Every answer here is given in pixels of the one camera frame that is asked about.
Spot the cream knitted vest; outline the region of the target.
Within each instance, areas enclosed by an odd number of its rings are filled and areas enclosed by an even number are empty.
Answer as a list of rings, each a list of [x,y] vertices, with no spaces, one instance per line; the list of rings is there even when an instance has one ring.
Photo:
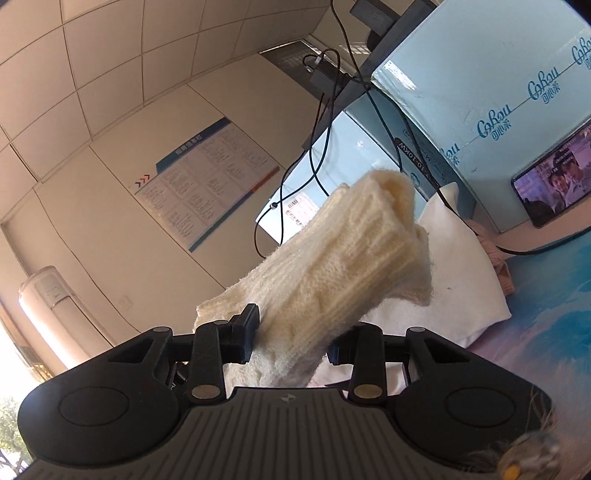
[[[224,366],[226,389],[307,386],[329,344],[384,300],[428,305],[428,234],[414,208],[409,177],[370,171],[339,186],[301,232],[242,280],[199,304],[197,325],[228,320],[249,303],[259,307],[252,357]]]

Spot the white standing air conditioner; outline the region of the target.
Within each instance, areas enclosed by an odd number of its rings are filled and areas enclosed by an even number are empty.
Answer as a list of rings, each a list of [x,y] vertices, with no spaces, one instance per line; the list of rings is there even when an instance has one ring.
[[[54,266],[32,274],[19,288],[19,305],[51,351],[73,368],[115,346]]]

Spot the white cloth bag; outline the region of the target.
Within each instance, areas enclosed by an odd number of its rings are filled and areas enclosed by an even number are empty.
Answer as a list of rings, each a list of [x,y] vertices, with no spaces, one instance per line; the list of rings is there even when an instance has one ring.
[[[431,197],[418,224],[428,233],[432,297],[427,306],[409,300],[386,299],[363,316],[389,335],[410,327],[425,327],[468,347],[491,325],[511,317],[497,271],[480,238],[456,216],[459,188],[443,187],[446,197]]]

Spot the anime printed desk mat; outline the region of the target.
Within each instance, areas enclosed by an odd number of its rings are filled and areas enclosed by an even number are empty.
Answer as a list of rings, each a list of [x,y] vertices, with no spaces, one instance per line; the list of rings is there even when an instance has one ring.
[[[482,357],[543,389],[556,433],[576,459],[590,456],[590,236],[509,260],[512,317],[472,346]]]

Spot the black smartphone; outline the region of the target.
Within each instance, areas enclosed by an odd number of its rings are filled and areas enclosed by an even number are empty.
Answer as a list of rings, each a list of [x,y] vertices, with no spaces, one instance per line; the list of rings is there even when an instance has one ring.
[[[532,225],[542,228],[590,196],[590,121],[512,179]]]

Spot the large light blue box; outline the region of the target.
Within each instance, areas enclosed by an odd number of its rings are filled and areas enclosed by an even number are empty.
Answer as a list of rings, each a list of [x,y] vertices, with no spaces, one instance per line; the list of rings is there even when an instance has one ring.
[[[590,115],[590,26],[564,1],[446,1],[374,71],[501,232],[513,178]]]

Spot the black power adapter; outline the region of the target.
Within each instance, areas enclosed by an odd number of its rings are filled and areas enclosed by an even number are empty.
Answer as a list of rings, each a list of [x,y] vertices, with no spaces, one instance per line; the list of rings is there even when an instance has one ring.
[[[311,84],[325,94],[331,94],[332,91],[339,94],[351,80],[348,73],[342,72],[337,66],[320,56],[312,58],[307,69],[311,73]]]
[[[349,13],[380,36],[386,35],[401,18],[380,0],[356,0]]]

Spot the wall notice poster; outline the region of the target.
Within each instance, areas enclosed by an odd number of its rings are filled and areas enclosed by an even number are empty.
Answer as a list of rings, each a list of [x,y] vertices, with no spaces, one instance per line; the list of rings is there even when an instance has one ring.
[[[228,118],[176,147],[136,182],[135,197],[187,252],[270,181],[280,165]]]

